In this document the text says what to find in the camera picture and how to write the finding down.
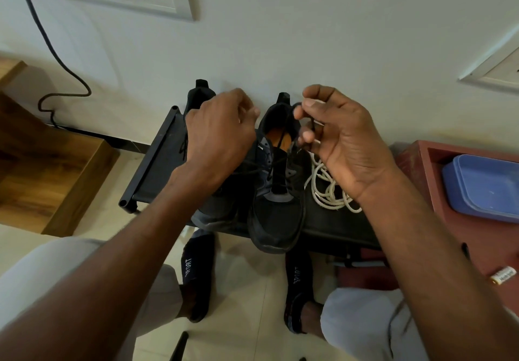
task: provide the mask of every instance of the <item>shoe tongue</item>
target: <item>shoe tongue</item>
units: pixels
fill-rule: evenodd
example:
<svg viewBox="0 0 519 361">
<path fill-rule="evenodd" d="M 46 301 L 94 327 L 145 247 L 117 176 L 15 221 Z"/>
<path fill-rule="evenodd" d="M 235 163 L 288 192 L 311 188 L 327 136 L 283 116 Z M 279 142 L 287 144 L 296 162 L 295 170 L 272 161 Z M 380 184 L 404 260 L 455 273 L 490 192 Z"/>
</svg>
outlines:
<svg viewBox="0 0 519 361">
<path fill-rule="evenodd" d="M 287 153 L 281 148 L 274 147 L 272 149 L 274 154 L 274 168 L 272 175 L 272 193 L 273 194 L 287 194 L 285 185 L 285 169 L 287 168 Z"/>
</svg>

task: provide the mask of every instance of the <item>floor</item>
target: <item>floor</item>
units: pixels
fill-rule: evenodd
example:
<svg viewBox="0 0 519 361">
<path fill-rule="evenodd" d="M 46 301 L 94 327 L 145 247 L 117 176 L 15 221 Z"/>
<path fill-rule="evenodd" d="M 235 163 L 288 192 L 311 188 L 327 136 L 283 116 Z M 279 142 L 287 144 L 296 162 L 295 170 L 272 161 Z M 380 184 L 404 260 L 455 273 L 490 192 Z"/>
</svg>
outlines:
<svg viewBox="0 0 519 361">
<path fill-rule="evenodd" d="M 108 240 L 132 219 L 117 206 L 143 155 L 122 151 L 74 235 Z M 194 228 L 185 227 L 165 263 L 179 280 L 180 256 Z M 0 275 L 36 246 L 53 237 L 0 225 Z M 333 268 L 312 255 L 315 298 L 324 302 L 335 288 Z M 137 339 L 134 361 L 168 361 L 182 331 L 189 332 L 184 361 L 354 360 L 310 335 L 294 335 L 283 323 L 287 278 L 284 257 L 260 252 L 249 239 L 218 234 L 215 287 L 208 316 L 198 324 L 176 319 Z"/>
</svg>

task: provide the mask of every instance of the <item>wall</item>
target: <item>wall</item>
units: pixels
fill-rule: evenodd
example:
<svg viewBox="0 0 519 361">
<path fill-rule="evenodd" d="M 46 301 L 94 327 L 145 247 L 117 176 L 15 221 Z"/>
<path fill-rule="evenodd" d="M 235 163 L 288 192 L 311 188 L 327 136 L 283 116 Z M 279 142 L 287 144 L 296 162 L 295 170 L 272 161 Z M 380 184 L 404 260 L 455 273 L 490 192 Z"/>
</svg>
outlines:
<svg viewBox="0 0 519 361">
<path fill-rule="evenodd" d="M 194 23 L 34 1 L 58 53 L 95 92 L 55 99 L 63 124 L 150 143 L 197 78 L 217 92 L 242 87 L 262 110 L 280 91 L 299 100 L 322 83 L 364 104 L 388 142 L 519 151 L 519 96 L 456 82 L 519 22 L 517 0 L 196 0 Z M 52 86 L 81 90 L 23 0 L 0 0 L 0 54 L 35 66 L 10 90 L 30 108 Z"/>
</svg>

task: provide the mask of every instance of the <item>red table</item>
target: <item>red table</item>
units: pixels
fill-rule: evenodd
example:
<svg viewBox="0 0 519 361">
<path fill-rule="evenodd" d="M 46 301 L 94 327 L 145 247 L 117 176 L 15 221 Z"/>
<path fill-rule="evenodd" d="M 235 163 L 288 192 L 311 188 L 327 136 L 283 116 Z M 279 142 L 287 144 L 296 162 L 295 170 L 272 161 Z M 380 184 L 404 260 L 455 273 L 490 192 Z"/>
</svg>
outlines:
<svg viewBox="0 0 519 361">
<path fill-rule="evenodd" d="M 505 266 L 519 271 L 519 224 L 458 213 L 447 202 L 442 168 L 464 153 L 519 163 L 519 155 L 432 141 L 415 141 L 395 160 L 459 242 L 467 243 L 472 262 L 484 276 Z M 519 314 L 519 275 L 493 288 L 503 304 Z"/>
</svg>

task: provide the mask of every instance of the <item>orange insole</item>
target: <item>orange insole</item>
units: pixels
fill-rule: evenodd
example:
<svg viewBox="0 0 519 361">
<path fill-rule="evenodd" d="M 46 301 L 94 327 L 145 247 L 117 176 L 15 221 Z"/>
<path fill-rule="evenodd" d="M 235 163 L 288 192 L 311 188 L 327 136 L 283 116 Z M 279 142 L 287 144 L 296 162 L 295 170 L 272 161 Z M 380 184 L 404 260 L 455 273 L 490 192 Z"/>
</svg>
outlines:
<svg viewBox="0 0 519 361">
<path fill-rule="evenodd" d="M 281 135 L 283 134 L 282 128 L 273 128 L 267 133 L 267 138 L 272 142 L 272 146 L 277 147 L 279 144 L 279 141 L 281 140 Z M 281 148 L 283 151 L 288 152 L 290 148 L 290 144 L 292 143 L 292 138 L 288 134 L 288 132 L 285 132 L 283 135 L 283 140 L 281 141 L 281 145 L 279 148 Z"/>
</svg>

